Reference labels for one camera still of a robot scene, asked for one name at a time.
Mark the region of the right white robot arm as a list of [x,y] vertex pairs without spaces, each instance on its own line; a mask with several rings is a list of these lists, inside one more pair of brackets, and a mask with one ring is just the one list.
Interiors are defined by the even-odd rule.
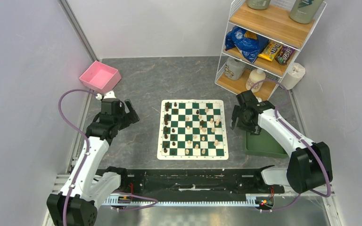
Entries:
[[269,101],[258,101],[252,91],[243,91],[236,96],[231,128],[254,135],[262,130],[268,132],[289,156],[286,168],[268,166],[260,170],[253,180],[254,189],[260,193],[272,185],[291,187],[296,193],[311,191],[323,197],[332,193],[332,164],[329,146],[314,142],[291,126]]

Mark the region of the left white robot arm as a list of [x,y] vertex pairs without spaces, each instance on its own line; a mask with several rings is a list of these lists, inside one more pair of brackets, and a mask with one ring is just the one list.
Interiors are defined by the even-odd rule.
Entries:
[[87,127],[82,155],[58,194],[50,194],[47,207],[56,226],[92,226],[98,209],[114,191],[124,192],[129,180],[126,169],[110,168],[97,183],[98,166],[120,130],[137,123],[139,117],[129,99],[104,98],[101,111]]

